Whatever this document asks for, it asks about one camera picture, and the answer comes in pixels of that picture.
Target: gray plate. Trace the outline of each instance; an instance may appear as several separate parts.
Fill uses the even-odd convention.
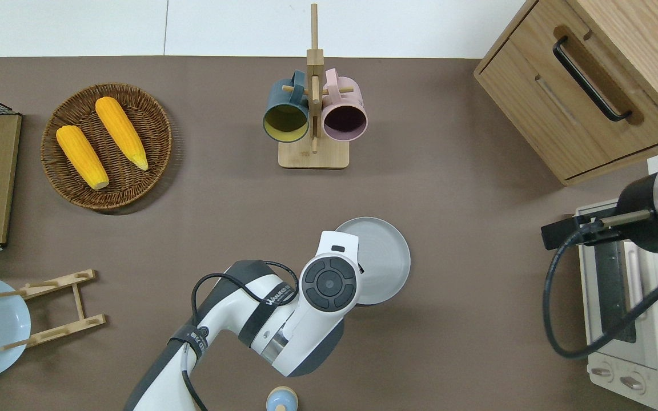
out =
[[[336,230],[360,238],[358,259],[365,272],[358,304],[379,304],[397,294],[410,274],[410,249],[398,229],[382,219],[359,217]]]

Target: black button pad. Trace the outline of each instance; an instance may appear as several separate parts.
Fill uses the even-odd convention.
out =
[[[352,270],[352,266],[347,261],[332,257],[329,259],[329,266],[342,273],[345,279],[355,278],[355,271]]]
[[[314,261],[301,277],[308,302],[321,311],[339,311],[352,301],[357,291],[355,270],[339,257]]]

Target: woven tray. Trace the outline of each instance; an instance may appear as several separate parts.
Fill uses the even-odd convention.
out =
[[[112,96],[126,112],[141,138],[149,169],[128,161],[110,137],[95,110],[96,100]],[[92,190],[70,164],[55,133],[65,125],[78,126],[96,151],[109,183]],[[42,135],[40,158],[45,175],[65,200],[91,210],[113,210],[141,198],[162,177],[172,152],[172,128],[166,112],[154,97],[135,86],[97,84],[74,94],[57,107]]]

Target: black cable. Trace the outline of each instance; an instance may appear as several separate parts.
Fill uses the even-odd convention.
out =
[[[553,349],[555,349],[556,353],[558,353],[560,356],[573,360],[590,356],[590,354],[598,351],[598,349],[600,349],[602,346],[610,343],[611,340],[616,338],[616,336],[624,330],[624,328],[632,324],[638,316],[642,315],[643,312],[645,312],[647,309],[649,309],[649,307],[658,301],[658,287],[656,287],[653,289],[653,291],[647,294],[646,297],[643,297],[641,302],[636,304],[636,306],[632,308],[631,311],[627,312],[627,314],[621,318],[621,321],[603,333],[603,335],[596,339],[596,341],[588,344],[583,349],[569,351],[562,348],[562,346],[558,344],[558,341],[555,339],[555,335],[553,334],[553,328],[550,320],[550,292],[552,289],[553,278],[555,276],[557,265],[560,262],[560,258],[564,252],[570,247],[570,245],[574,245],[577,242],[579,236],[586,232],[595,231],[599,227],[600,223],[597,223],[596,221],[585,224],[573,234],[571,234],[567,239],[565,239],[565,242],[560,245],[560,248],[553,256],[553,260],[550,263],[550,268],[548,268],[547,278],[545,278],[545,289],[543,291],[543,321],[545,323],[545,333],[547,334],[548,341],[550,341],[550,345],[553,347]]]
[[[279,302],[279,304],[277,304],[277,305],[278,306],[284,306],[286,304],[289,304],[291,301],[293,301],[293,299],[296,298],[296,294],[298,294],[298,277],[296,276],[296,273],[294,273],[291,268],[288,268],[287,266],[283,265],[282,263],[276,263],[275,261],[263,261],[263,262],[266,263],[266,265],[274,265],[276,267],[279,267],[279,268],[287,271],[291,275],[291,278],[293,278],[293,281],[294,281],[294,284],[295,284],[294,291],[291,292],[291,294],[289,295],[289,297],[287,299],[281,300],[281,302]],[[196,282],[196,284],[194,284],[194,288],[192,289],[192,294],[191,294],[191,310],[192,310],[191,322],[195,327],[198,326],[198,324],[199,324],[198,312],[196,311],[196,292],[198,291],[199,286],[201,286],[205,281],[207,281],[209,279],[212,279],[212,278],[216,278],[216,277],[227,279],[231,283],[237,285],[238,287],[240,287],[240,289],[242,289],[242,291],[245,291],[245,293],[248,294],[248,296],[250,296],[255,301],[258,301],[259,304],[269,304],[269,301],[267,299],[261,299],[261,297],[256,296],[256,294],[253,293],[253,291],[250,291],[250,289],[248,289],[248,286],[246,286],[245,283],[243,283],[239,279],[235,278],[234,276],[231,276],[230,274],[226,274],[226,273],[207,274],[206,276],[199,279]],[[190,381],[190,375],[187,373],[187,371],[185,369],[182,369],[182,380],[184,381],[184,384],[187,387],[187,390],[190,391],[190,395],[191,395],[192,399],[194,400],[194,402],[196,404],[198,404],[199,409],[201,411],[208,411],[208,409],[204,405],[203,401],[199,398],[199,395],[194,390],[194,386],[191,384],[191,381]]]
[[[282,268],[283,270],[287,271],[291,275],[291,277],[293,278],[293,281],[294,281],[294,284],[295,284],[294,292],[292,292],[287,299],[282,300],[277,305],[278,306],[284,306],[286,304],[289,304],[291,301],[293,301],[293,299],[296,298],[296,294],[298,293],[298,277],[296,276],[296,273],[294,273],[291,268],[288,268],[287,266],[285,266],[281,263],[276,263],[275,261],[263,261],[263,262],[266,263],[266,265],[274,265],[276,267]],[[250,296],[255,301],[258,301],[261,304],[268,304],[267,299],[261,299],[261,297],[256,296],[256,294],[254,294],[253,291],[250,291],[250,289],[248,289],[248,286],[246,286],[245,283],[243,283],[239,279],[235,278],[234,276],[231,276],[230,274],[226,274],[226,273],[207,274],[206,276],[199,279],[196,282],[196,284],[194,284],[194,288],[192,289],[192,294],[191,294],[192,324],[195,327],[196,327],[196,325],[198,325],[198,322],[199,322],[198,313],[196,312],[196,292],[198,291],[199,286],[201,286],[202,283],[204,283],[205,281],[207,281],[209,279],[216,278],[216,277],[227,279],[231,283],[237,285],[238,287],[240,287],[240,289],[245,291],[245,293],[248,294],[248,296]]]

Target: oven door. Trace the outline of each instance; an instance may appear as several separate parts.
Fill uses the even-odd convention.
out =
[[[591,213],[599,210],[579,210]],[[585,326],[590,344],[616,325],[643,297],[640,253],[644,251],[629,240],[596,245],[580,245],[580,270],[583,281]],[[647,312],[626,327],[599,353],[658,369],[656,349],[652,346],[653,319]]]

